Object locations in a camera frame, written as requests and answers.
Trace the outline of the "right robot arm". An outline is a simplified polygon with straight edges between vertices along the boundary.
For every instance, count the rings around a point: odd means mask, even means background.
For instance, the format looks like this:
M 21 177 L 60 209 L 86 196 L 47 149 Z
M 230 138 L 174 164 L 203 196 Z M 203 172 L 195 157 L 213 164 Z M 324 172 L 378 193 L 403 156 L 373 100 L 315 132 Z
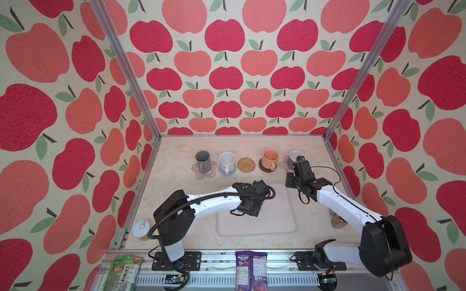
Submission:
M 410 264 L 413 256 L 402 223 L 393 215 L 383 216 L 362 206 L 338 190 L 325 178 L 316 178 L 309 162 L 298 156 L 286 187 L 297 189 L 309 200 L 320 203 L 340 216 L 360 235 L 360 242 L 338 243 L 334 239 L 317 244 L 312 262 L 319 270 L 336 263 L 364 266 L 383 277 Z

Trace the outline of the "round grey felt coaster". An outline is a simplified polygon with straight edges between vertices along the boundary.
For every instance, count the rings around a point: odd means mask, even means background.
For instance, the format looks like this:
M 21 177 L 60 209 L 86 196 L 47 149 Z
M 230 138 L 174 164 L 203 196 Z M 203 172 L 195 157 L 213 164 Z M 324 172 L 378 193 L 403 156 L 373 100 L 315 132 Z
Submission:
M 230 164 L 230 165 L 221 164 L 218 167 L 218 171 L 223 176 L 231 176 L 236 173 L 237 167 L 235 164 Z

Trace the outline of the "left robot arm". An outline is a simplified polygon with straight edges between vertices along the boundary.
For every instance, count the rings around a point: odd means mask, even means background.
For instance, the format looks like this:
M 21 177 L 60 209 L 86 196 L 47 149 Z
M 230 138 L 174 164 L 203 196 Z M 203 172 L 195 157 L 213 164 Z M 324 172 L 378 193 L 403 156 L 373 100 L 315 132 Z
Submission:
M 185 257 L 183 238 L 194 221 L 224 211 L 258 217 L 263 202 L 275 195 L 275 190 L 262 180 L 234 183 L 203 195 L 177 190 L 154 211 L 155 224 L 149 229 L 148 238 L 159 242 L 168 261 L 177 262 Z

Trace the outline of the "grey mug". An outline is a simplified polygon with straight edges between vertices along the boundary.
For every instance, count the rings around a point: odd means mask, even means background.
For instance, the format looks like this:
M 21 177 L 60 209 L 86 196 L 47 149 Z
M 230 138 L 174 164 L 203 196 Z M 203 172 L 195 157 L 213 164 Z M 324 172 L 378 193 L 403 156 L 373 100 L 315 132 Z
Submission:
M 200 174 L 204 175 L 211 171 L 212 166 L 209 152 L 206 150 L 197 152 L 195 154 L 195 160 Z

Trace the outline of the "round woven rattan coaster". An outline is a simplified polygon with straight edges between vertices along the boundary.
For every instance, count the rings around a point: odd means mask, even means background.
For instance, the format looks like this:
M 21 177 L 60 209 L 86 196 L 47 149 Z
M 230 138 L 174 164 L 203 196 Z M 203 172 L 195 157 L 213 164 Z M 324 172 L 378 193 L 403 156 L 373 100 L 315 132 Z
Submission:
M 251 173 L 256 168 L 256 164 L 252 158 L 241 158 L 237 162 L 237 168 L 243 173 Z

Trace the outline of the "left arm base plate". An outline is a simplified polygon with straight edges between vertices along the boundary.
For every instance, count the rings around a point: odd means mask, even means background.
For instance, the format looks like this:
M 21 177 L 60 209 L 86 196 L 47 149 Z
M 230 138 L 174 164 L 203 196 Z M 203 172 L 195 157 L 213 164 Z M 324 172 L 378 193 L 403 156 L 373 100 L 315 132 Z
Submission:
M 201 263 L 201 252 L 185 252 L 184 257 L 175 262 L 169 262 L 163 252 L 156 252 L 152 263 L 153 271 L 174 271 L 172 266 L 182 271 L 199 271 Z

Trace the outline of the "peach orange mug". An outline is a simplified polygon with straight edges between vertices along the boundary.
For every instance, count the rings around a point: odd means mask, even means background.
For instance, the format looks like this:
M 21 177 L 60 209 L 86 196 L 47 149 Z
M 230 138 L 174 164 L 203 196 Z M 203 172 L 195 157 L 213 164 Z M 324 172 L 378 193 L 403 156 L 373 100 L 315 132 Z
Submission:
M 266 149 L 263 151 L 262 154 L 262 164 L 264 167 L 276 170 L 277 164 L 279 160 L 279 153 L 274 149 Z

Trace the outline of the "white lilac handled mug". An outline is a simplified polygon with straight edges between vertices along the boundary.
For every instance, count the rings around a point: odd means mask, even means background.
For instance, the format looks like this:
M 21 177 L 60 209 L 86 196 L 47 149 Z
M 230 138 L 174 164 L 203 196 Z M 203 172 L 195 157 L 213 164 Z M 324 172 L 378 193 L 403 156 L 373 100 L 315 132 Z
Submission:
M 288 159 L 286 160 L 286 165 L 290 170 L 293 169 L 293 164 L 300 160 L 299 157 L 304 158 L 305 155 L 299 150 L 290 151 L 290 153 L 288 155 Z

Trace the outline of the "round brown wooden coaster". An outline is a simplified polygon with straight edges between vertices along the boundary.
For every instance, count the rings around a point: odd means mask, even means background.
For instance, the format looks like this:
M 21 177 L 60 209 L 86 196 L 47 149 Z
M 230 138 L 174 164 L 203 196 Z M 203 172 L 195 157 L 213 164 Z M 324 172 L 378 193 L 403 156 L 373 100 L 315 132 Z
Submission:
M 262 164 L 262 159 L 259 160 L 258 165 L 259 165 L 259 169 L 262 170 L 262 171 L 265 172 L 265 173 L 272 173 L 272 172 L 274 172 L 274 170 L 268 169 L 268 168 L 266 168 L 266 167 L 263 166 L 263 164 Z

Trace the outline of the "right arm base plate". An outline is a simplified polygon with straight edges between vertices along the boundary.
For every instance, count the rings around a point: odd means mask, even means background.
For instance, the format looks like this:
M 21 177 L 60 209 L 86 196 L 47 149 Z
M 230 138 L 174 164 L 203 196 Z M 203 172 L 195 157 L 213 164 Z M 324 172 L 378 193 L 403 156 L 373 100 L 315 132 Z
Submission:
M 332 270 L 345 271 L 347 266 L 345 263 L 332 262 L 321 251 L 315 252 L 296 252 L 290 260 L 295 262 L 300 271 L 323 271 L 329 272 Z

